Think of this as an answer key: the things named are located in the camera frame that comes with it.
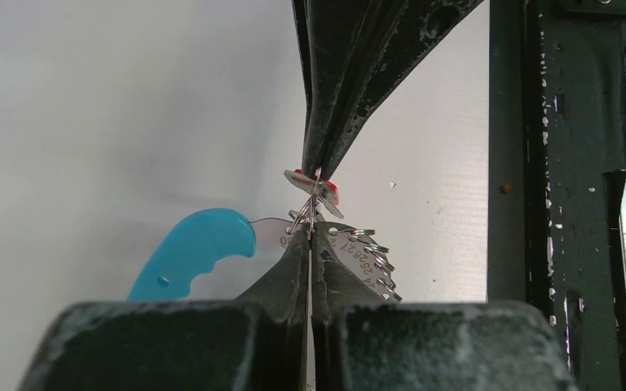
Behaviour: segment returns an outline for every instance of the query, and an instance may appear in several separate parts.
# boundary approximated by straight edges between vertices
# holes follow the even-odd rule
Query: hole in blue handle
[[[169,279],[167,279],[166,277],[158,277],[157,284],[163,288],[166,288],[169,286]]]

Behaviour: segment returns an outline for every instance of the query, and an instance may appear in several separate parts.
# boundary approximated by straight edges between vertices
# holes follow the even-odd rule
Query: blue hook tool
[[[162,240],[135,280],[129,301],[175,301],[191,292],[191,281],[220,259],[255,254],[248,218],[233,209],[206,209],[179,222]]]

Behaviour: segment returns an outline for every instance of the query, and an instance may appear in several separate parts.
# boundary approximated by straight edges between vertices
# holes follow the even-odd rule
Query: stack of metal tags
[[[316,201],[320,201],[333,216],[343,218],[337,208],[337,187],[330,182],[311,180],[300,170],[285,171],[284,176],[311,198],[299,212],[289,211],[292,221],[264,218],[251,222],[257,241],[287,248],[295,226],[301,222],[310,223],[312,217],[316,230],[326,234],[338,261],[379,296],[388,301],[402,301],[402,297],[395,291],[397,285],[392,279],[395,267],[387,259],[390,250],[373,240],[371,236],[375,235],[375,230],[360,230],[339,222],[326,222],[318,213]]]

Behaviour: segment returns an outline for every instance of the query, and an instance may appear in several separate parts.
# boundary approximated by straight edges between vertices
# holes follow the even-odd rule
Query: metal tag
[[[276,244],[286,249],[291,242],[292,236],[287,233],[290,221],[281,218],[264,218],[251,222],[251,227],[255,233],[256,243]],[[390,272],[384,269],[376,261],[372,253],[365,250],[366,244],[353,241],[349,234],[338,232],[331,235],[330,228],[342,229],[350,228],[345,224],[336,222],[317,222],[316,227],[324,230],[325,236],[330,243],[330,247],[335,253],[335,257],[351,271],[356,278],[360,279],[379,296],[390,302],[400,302],[402,297],[394,293],[394,282],[390,277]]]

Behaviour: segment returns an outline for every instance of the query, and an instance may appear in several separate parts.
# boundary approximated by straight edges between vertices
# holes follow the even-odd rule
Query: white wall
[[[487,57],[482,5],[334,177],[406,301],[485,297]],[[0,390],[66,305],[123,299],[182,217],[298,208],[304,105],[289,0],[0,0]]]

